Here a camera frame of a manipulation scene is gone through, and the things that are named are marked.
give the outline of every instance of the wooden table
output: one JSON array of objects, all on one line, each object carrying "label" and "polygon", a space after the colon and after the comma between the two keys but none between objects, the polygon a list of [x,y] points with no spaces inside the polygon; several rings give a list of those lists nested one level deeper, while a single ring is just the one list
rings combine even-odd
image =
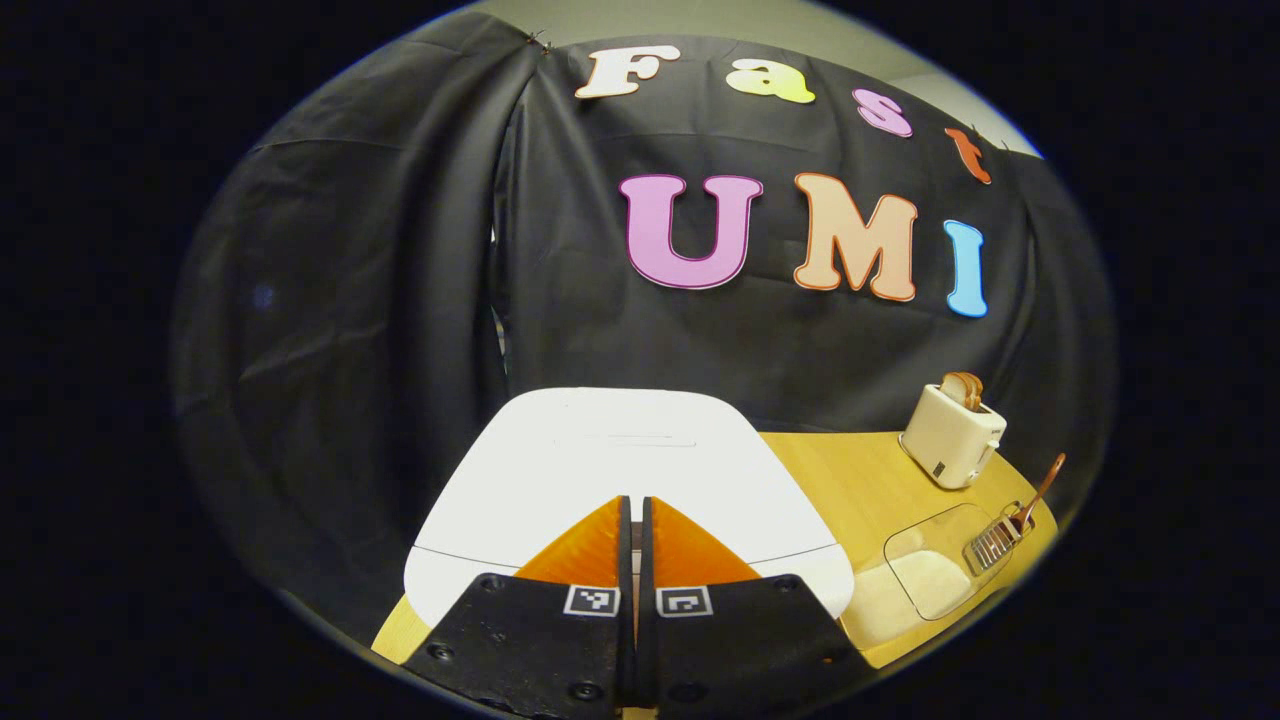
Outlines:
[{"label": "wooden table", "polygon": [[[858,583],[872,577],[864,573],[883,565],[884,542],[891,536],[957,505],[975,505],[995,518],[1012,501],[1028,502],[1036,495],[1030,483],[998,454],[973,486],[942,489],[902,451],[899,434],[760,433],[849,556],[855,587],[854,602],[841,615],[846,629],[858,621],[861,587]],[[1057,523],[1043,501],[1034,519],[1036,528],[1010,553],[1007,564],[973,597],[937,620],[916,618],[901,634],[859,647],[867,661],[874,667],[888,665],[936,637],[993,592],[1016,583],[1057,534]],[[403,664],[429,633],[430,628],[402,597],[374,639],[372,650]]]}]

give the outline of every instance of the screw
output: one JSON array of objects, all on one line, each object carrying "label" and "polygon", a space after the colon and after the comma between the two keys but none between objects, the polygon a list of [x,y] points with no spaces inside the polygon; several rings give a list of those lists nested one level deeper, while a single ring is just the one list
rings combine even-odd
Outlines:
[{"label": "screw", "polygon": [[431,643],[426,646],[426,652],[431,657],[440,660],[443,662],[453,660],[453,648],[451,648],[447,644]]},{"label": "screw", "polygon": [[593,700],[599,700],[604,694],[604,691],[595,683],[573,683],[568,687],[568,694],[575,700],[591,702]]}]

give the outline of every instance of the toast tongs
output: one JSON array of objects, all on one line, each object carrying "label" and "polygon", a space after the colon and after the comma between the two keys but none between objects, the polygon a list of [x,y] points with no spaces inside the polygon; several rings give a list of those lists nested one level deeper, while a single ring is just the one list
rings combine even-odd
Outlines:
[{"label": "toast tongs", "polygon": [[1034,527],[1030,521],[1032,511],[1036,510],[1036,505],[1044,497],[1044,491],[1053,483],[1053,478],[1057,477],[1057,471],[1062,468],[1062,461],[1065,460],[1066,454],[1060,452],[1057,460],[1048,469],[1048,474],[1044,475],[1044,480],[1041,482],[1036,497],[1025,507],[1012,515],[1001,514],[996,521],[987,525],[986,530],[969,541],[969,544],[964,548],[964,557],[969,562],[969,569],[973,570],[974,575],[980,575],[996,565],[996,562],[1000,562],[1000,559],[1021,542],[1023,536]]}]

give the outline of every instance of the letter m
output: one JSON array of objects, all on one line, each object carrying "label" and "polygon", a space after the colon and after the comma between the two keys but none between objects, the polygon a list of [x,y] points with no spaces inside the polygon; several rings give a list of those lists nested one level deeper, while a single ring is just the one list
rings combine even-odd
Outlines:
[{"label": "letter m", "polygon": [[849,188],[838,179],[819,173],[800,173],[796,187],[809,197],[809,250],[795,281],[809,290],[840,287],[836,250],[845,263],[849,286],[861,290],[872,268],[870,290],[877,297],[906,302],[915,297],[911,283],[911,224],[915,205],[896,195],[884,195],[876,204],[869,223],[854,205]]}]

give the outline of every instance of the black fabric curtain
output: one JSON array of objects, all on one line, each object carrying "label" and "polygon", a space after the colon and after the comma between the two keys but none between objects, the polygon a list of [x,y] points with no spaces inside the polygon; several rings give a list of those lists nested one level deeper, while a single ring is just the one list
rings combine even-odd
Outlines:
[{"label": "black fabric curtain", "polygon": [[[635,94],[573,96],[590,53],[640,45],[681,58]],[[815,101],[733,90],[739,58],[796,68]],[[914,135],[869,126],[855,88],[892,97]],[[968,132],[991,184],[947,128]],[[864,218],[883,195],[915,204],[913,300],[794,282],[803,172],[842,181]],[[716,237],[704,179],[763,183],[737,277],[689,291],[631,266],[618,184],[655,173],[687,183],[672,242],[691,258]],[[947,306],[948,219],[984,234],[982,318]],[[492,17],[456,14],[321,87],[227,181],[177,299],[174,409],[238,555],[367,646],[453,468],[506,398],[541,387],[685,389],[760,430],[872,432],[901,429],[922,386],[969,370],[1028,479],[1069,454],[1076,479],[1048,502],[1071,506],[1101,464],[1116,386],[1093,243],[1042,160],[854,70],[690,36],[544,51]]]}]

